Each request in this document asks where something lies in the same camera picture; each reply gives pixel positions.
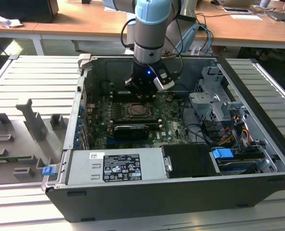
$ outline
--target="blue latch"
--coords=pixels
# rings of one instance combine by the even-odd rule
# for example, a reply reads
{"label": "blue latch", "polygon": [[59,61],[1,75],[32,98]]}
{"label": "blue latch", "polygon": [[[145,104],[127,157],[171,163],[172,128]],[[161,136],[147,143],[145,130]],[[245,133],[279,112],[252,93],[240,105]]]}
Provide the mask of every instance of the blue latch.
{"label": "blue latch", "polygon": [[216,150],[213,151],[213,155],[214,155],[215,159],[233,158],[234,157],[233,153],[228,148],[217,148]]}
{"label": "blue latch", "polygon": [[44,167],[42,171],[43,176],[53,176],[55,175],[56,167],[48,166]]}

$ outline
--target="warning label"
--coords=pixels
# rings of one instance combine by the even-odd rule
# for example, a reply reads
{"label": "warning label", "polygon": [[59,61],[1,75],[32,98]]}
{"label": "warning label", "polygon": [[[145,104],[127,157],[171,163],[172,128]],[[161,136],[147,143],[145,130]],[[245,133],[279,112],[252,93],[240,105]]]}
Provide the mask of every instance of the warning label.
{"label": "warning label", "polygon": [[103,181],[142,180],[139,154],[105,155]]}

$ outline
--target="table leg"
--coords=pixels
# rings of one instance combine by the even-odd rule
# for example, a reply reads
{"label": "table leg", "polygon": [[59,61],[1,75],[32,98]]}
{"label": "table leg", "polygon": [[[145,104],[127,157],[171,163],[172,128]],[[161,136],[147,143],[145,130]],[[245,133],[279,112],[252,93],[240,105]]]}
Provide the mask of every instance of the table leg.
{"label": "table leg", "polygon": [[79,41],[78,40],[72,40],[72,42],[74,43],[75,51],[80,51]]}
{"label": "table leg", "polygon": [[35,49],[37,51],[37,55],[45,55],[45,47],[43,44],[43,40],[39,38],[33,38],[32,40],[33,40]]}

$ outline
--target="black plastic cover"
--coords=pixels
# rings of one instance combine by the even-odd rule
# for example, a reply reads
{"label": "black plastic cover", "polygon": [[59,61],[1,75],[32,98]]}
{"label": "black plastic cover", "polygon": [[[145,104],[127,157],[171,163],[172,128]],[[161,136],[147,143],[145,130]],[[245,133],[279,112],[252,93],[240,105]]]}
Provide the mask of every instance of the black plastic cover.
{"label": "black plastic cover", "polygon": [[174,144],[162,146],[164,157],[169,157],[172,171],[169,178],[216,176],[210,156],[211,148],[206,144]]}

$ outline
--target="wooden desk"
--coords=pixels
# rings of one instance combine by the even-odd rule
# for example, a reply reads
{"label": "wooden desk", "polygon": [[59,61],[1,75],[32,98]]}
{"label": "wooden desk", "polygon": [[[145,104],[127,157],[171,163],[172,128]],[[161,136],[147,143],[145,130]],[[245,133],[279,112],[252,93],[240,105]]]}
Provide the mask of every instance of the wooden desk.
{"label": "wooden desk", "polygon": [[105,12],[101,2],[58,0],[59,12],[52,24],[39,23],[37,34],[119,37],[126,20],[124,12]]}
{"label": "wooden desk", "polygon": [[[105,12],[100,2],[58,0],[58,5],[59,14],[52,24],[24,23],[23,27],[10,29],[0,26],[0,37],[32,39],[38,55],[45,53],[43,39],[120,41],[125,13]],[[270,4],[276,11],[282,10],[283,5],[278,1]],[[208,16],[228,14],[220,8],[205,0],[196,12]],[[285,23],[265,15],[259,17],[263,21],[238,20],[229,15],[207,18],[207,26],[214,34],[213,45],[285,49]],[[205,40],[206,33],[199,31],[196,39]]]}
{"label": "wooden desk", "polygon": [[[275,11],[283,9],[284,2],[271,1],[270,7]],[[208,1],[204,1],[196,8],[196,13],[207,16],[229,14]],[[263,21],[239,20],[231,16],[207,18],[208,29],[214,34],[214,45],[285,48],[285,23],[275,21],[266,15],[258,15]],[[202,16],[198,20],[204,23]],[[205,32],[199,31],[196,39],[205,39]]]}

